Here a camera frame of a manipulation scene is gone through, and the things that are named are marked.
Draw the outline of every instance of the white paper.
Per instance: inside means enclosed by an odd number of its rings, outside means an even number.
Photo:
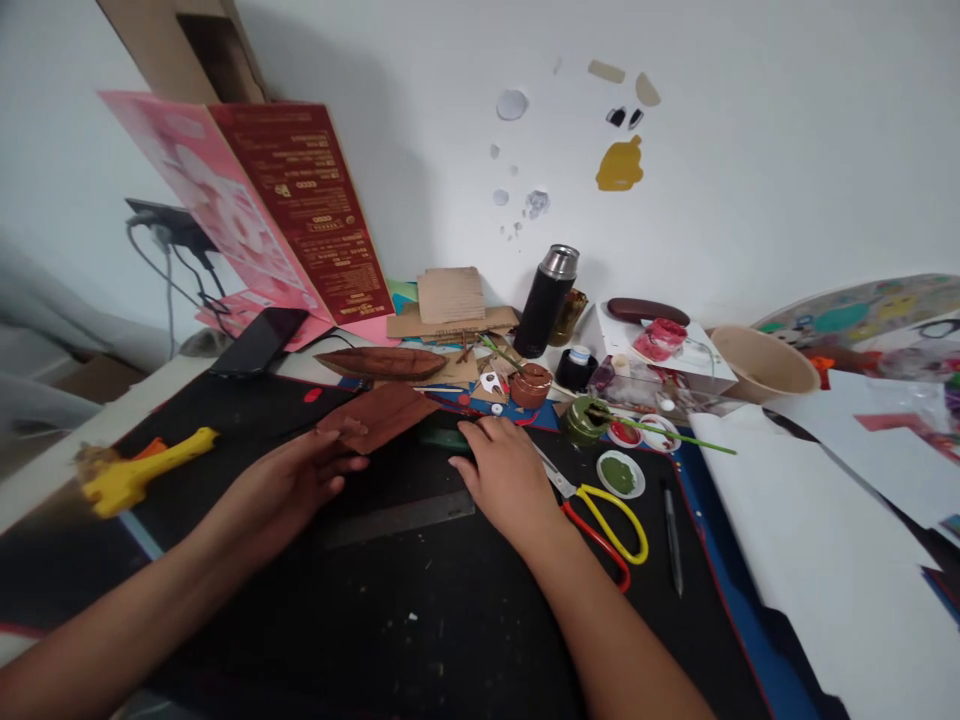
[[[830,371],[830,390],[767,404],[830,448],[847,467],[923,528],[960,540],[940,522],[960,513],[960,467],[906,428],[870,432],[854,417],[917,412],[942,426],[943,387]],[[937,408],[935,413],[930,408]]]
[[[783,612],[821,688],[853,720],[954,717],[960,631],[927,585],[936,563],[817,443],[693,415],[764,604]]]

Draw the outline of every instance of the brown paint jar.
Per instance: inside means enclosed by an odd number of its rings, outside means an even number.
[[[527,363],[523,372],[510,378],[510,398],[527,410],[539,410],[547,400],[553,373],[542,365]]]

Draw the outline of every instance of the yellow glue gun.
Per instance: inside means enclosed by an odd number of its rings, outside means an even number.
[[[212,450],[218,434],[211,428],[200,428],[169,450],[141,460],[110,463],[101,474],[82,486],[83,495],[94,503],[93,511],[97,515],[113,517],[143,500],[147,483],[155,477]]]

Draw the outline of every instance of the smartphone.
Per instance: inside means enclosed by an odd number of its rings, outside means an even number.
[[[306,310],[266,308],[224,351],[210,372],[231,378],[251,378],[266,372],[307,315]]]

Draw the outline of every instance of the beige bowl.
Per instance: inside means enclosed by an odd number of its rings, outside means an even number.
[[[803,355],[773,335],[738,325],[714,328],[710,339],[740,379],[723,394],[760,404],[820,389],[820,374]]]

